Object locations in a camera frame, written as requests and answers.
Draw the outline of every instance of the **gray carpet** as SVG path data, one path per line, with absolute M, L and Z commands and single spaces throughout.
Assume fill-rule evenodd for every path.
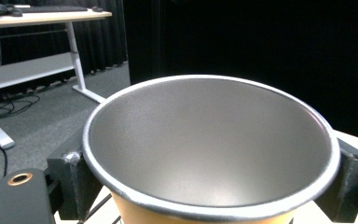
M 130 86 L 126 63 L 85 79 L 87 89 L 102 97 Z M 74 91 L 75 84 L 73 77 L 67 83 L 36 91 L 38 103 L 19 115 L 0 119 L 0 127 L 16 142 L 7 152 L 8 174 L 25 168 L 46 169 L 46 157 L 84 125 L 98 103 Z M 0 151 L 0 178 L 3 173 L 4 156 Z

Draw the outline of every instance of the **hole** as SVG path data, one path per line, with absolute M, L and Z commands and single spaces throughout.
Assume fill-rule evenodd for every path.
M 27 178 L 27 175 L 20 175 L 20 176 L 15 177 L 15 178 L 13 179 L 13 182 L 14 182 L 14 183 L 20 182 L 20 181 L 22 181 L 22 180 L 24 180 L 24 179 L 26 179 L 26 178 Z
M 31 178 L 32 178 L 31 173 L 19 174 L 19 175 L 15 175 L 15 176 L 11 177 L 7 181 L 7 183 L 10 186 L 18 186 L 18 185 L 28 182 Z

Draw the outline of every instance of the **desk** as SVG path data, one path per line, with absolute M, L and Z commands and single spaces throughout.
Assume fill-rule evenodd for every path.
M 112 16 L 112 13 L 93 12 L 89 9 L 88 11 L 82 12 L 24 13 L 22 17 L 0 17 L 0 28 L 65 23 L 71 47 L 71 51 L 67 53 L 0 66 L 0 89 L 75 69 L 77 85 L 73 88 L 96 102 L 101 103 L 104 98 L 86 88 L 72 22 L 101 20 L 109 16 Z M 14 141 L 0 128 L 0 147 L 10 148 L 13 147 L 14 144 Z

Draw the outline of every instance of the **black curtain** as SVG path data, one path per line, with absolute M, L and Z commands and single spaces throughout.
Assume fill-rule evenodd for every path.
M 358 136 L 358 1 L 123 4 L 131 84 L 181 74 L 251 79 Z
M 0 4 L 88 8 L 98 6 L 104 11 L 111 11 L 113 16 L 104 20 L 73 22 L 83 73 L 86 75 L 103 71 L 106 67 L 121 65 L 127 61 L 121 0 L 1 0 Z M 0 29 L 0 65 L 47 57 L 69 50 L 63 23 Z M 72 70 L 1 89 L 0 100 L 4 92 L 25 93 L 39 86 L 48 86 L 57 80 L 65 81 L 74 75 Z

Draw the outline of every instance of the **wire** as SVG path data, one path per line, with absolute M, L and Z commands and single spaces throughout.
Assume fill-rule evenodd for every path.
M 94 208 L 91 209 L 91 211 L 89 211 L 89 213 L 86 215 L 86 220 L 79 221 L 79 222 L 77 222 L 77 224 L 84 224 L 87 220 L 89 220 L 90 217 L 92 217 L 92 215 L 94 215 L 111 198 L 112 198 L 111 194 L 106 195 L 106 197 L 104 197 L 102 201 L 100 201 L 97 205 L 95 205 Z
M 120 221 L 120 223 L 121 223 L 121 217 L 117 217 L 116 220 L 113 221 L 112 224 L 117 224 L 119 221 Z
M 9 149 L 2 149 L 0 148 L 0 151 L 4 154 L 4 158 L 5 158 L 5 166 L 4 166 L 4 176 L 7 175 L 7 154 L 6 151 Z
M 24 100 L 24 98 L 27 98 L 27 97 L 36 98 L 36 100 L 34 100 L 34 101 Z M 37 95 L 25 96 L 23 98 L 20 98 L 19 100 L 14 100 L 14 101 L 9 100 L 9 98 L 7 96 L 8 102 L 1 103 L 3 105 L 0 105 L 0 119 L 5 119 L 8 117 L 13 117 L 13 116 L 19 115 L 20 113 L 23 113 L 26 110 L 28 110 L 32 105 L 39 102 L 39 100 L 40 100 L 40 97 Z M 25 105 L 23 107 L 16 109 L 15 104 L 17 104 L 17 103 L 21 103 L 21 104 L 25 104 Z

